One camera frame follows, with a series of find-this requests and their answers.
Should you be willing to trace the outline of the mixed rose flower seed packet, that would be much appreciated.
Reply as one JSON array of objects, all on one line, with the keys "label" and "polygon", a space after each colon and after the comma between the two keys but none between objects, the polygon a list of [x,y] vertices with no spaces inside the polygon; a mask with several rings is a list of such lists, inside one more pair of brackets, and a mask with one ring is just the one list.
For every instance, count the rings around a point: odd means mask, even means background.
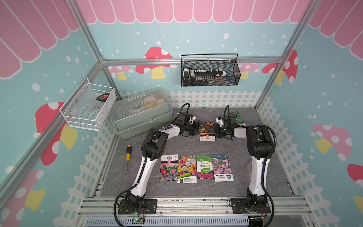
[{"label": "mixed rose flower seed packet", "polygon": [[177,183],[197,183],[197,157],[179,156],[177,168]]}]

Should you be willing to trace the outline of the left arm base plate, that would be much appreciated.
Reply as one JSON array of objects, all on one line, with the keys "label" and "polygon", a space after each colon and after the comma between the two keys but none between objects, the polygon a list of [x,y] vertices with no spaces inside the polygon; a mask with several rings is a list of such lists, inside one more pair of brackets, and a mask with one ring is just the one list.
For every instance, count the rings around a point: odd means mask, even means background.
[{"label": "left arm base plate", "polygon": [[157,210],[157,199],[144,199],[137,203],[136,207],[131,206],[126,200],[121,200],[116,205],[116,210],[120,215],[126,214],[156,214]]}]

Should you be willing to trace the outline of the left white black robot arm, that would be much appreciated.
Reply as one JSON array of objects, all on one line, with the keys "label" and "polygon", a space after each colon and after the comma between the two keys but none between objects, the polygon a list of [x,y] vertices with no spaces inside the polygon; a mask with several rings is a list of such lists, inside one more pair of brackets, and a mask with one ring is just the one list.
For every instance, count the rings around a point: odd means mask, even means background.
[{"label": "left white black robot arm", "polygon": [[167,125],[151,128],[142,143],[141,164],[135,181],[129,189],[119,193],[114,202],[113,213],[116,209],[125,205],[133,213],[140,213],[145,207],[144,198],[151,172],[162,157],[166,143],[169,139],[177,136],[195,136],[201,127],[201,122],[196,116],[189,113],[190,103],[184,104],[177,116]]}]

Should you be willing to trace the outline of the pink aster flower seed packet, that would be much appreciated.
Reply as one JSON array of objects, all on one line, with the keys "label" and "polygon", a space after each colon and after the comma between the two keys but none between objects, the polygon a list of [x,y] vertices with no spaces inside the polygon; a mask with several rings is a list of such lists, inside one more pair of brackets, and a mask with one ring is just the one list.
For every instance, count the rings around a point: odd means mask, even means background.
[{"label": "pink aster flower seed packet", "polygon": [[179,156],[163,155],[160,159],[160,181],[175,181],[178,177]]}]

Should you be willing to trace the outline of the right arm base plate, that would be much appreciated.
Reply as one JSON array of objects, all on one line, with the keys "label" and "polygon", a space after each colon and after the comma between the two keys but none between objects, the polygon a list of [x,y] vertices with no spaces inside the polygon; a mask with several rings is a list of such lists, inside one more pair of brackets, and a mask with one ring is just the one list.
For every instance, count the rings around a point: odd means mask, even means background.
[{"label": "right arm base plate", "polygon": [[266,215],[271,213],[266,201],[249,201],[245,198],[230,198],[229,205],[234,214]]}]

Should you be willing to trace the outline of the orange black seed packet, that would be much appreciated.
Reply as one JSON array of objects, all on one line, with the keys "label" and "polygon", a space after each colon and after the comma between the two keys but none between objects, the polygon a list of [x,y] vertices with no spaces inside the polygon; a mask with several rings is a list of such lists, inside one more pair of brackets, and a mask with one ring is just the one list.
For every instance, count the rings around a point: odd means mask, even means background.
[{"label": "orange black seed packet", "polygon": [[214,122],[206,122],[201,125],[200,130],[200,142],[215,142],[216,141],[216,135],[214,133]]}]

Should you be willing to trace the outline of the purple flower seed packet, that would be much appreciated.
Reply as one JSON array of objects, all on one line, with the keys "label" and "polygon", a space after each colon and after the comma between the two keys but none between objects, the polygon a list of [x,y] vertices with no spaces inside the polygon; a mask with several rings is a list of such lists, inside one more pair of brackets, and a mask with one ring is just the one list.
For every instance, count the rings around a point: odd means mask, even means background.
[{"label": "purple flower seed packet", "polygon": [[228,155],[212,155],[214,180],[216,182],[234,181]]}]

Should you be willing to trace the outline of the green white seed packet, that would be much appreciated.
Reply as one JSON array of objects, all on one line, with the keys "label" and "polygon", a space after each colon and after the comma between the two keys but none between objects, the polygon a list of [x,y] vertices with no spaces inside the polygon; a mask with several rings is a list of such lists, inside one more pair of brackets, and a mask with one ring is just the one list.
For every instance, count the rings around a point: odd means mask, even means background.
[{"label": "green white seed packet", "polygon": [[197,179],[214,179],[211,157],[197,157]]}]

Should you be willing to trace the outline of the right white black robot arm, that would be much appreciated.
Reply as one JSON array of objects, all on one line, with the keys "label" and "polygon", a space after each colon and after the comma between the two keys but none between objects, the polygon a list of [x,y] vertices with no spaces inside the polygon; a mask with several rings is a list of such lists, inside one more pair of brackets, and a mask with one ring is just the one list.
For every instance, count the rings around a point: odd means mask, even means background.
[{"label": "right white black robot arm", "polygon": [[268,126],[238,125],[236,117],[218,117],[214,125],[214,134],[222,138],[244,138],[251,156],[251,181],[244,199],[231,199],[234,213],[262,213],[269,212],[268,199],[270,195],[266,190],[267,168],[275,152],[277,137]]}]

